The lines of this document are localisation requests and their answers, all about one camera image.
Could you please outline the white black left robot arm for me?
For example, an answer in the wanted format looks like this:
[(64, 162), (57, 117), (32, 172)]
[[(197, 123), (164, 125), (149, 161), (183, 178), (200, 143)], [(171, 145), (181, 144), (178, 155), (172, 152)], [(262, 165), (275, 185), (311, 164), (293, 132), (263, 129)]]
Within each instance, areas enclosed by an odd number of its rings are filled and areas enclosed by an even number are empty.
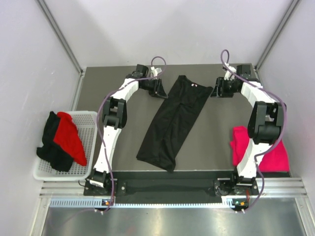
[(98, 159), (90, 176), (90, 183), (95, 190), (106, 195), (111, 191), (112, 184), (107, 179), (112, 169), (112, 160), (118, 137), (127, 121), (126, 103), (139, 89), (148, 91), (149, 95), (158, 98), (167, 98), (159, 76), (163, 73), (160, 67), (150, 68), (138, 64), (136, 70), (128, 74), (119, 89), (109, 93), (102, 103), (103, 131), (102, 145)]

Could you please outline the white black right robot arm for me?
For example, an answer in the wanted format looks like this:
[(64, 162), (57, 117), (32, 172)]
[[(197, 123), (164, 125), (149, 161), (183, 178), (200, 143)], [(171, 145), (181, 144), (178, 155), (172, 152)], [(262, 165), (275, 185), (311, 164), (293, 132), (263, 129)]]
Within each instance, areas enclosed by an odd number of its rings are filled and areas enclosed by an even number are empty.
[(248, 186), (253, 186), (263, 157), (274, 144), (280, 142), (286, 106), (273, 99), (258, 79), (250, 77), (249, 65), (242, 64), (235, 68), (225, 62), (223, 69), (225, 75), (217, 78), (213, 96), (232, 98), (234, 94), (240, 93), (252, 106), (247, 127), (249, 143), (236, 167), (234, 179), (229, 183), (230, 190), (240, 195)]

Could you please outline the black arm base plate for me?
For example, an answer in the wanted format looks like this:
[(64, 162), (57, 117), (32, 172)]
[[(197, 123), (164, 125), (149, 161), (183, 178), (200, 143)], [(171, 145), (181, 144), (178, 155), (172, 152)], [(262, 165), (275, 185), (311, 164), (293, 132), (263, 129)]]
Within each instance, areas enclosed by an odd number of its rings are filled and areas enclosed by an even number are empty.
[(115, 203), (218, 203), (228, 195), (258, 194), (257, 183), (238, 186), (233, 171), (114, 171), (105, 187), (85, 183), (84, 196), (115, 197)]

